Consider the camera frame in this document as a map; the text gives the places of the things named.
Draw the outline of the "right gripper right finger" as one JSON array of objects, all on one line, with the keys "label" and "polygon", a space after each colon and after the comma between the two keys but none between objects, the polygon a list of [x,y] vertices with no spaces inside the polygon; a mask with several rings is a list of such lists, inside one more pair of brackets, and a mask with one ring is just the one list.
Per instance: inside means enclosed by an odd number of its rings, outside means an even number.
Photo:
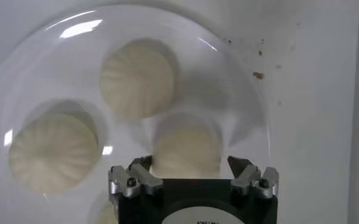
[{"label": "right gripper right finger", "polygon": [[235,177],[230,181],[231,190],[240,196],[247,196],[251,190],[257,198],[272,198],[279,194],[279,173],[274,167],[267,167],[264,172],[248,159],[229,156],[229,167]]}]

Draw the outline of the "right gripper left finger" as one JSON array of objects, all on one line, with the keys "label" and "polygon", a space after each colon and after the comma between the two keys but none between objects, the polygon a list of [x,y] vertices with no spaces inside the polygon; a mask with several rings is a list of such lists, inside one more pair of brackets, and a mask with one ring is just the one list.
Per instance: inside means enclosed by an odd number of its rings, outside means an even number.
[{"label": "right gripper left finger", "polygon": [[155,195],[163,188],[163,180],[150,173],[151,165],[152,156],[144,156],[134,159],[126,169],[112,166],[108,171],[108,196],[134,198],[142,188],[148,195]]}]

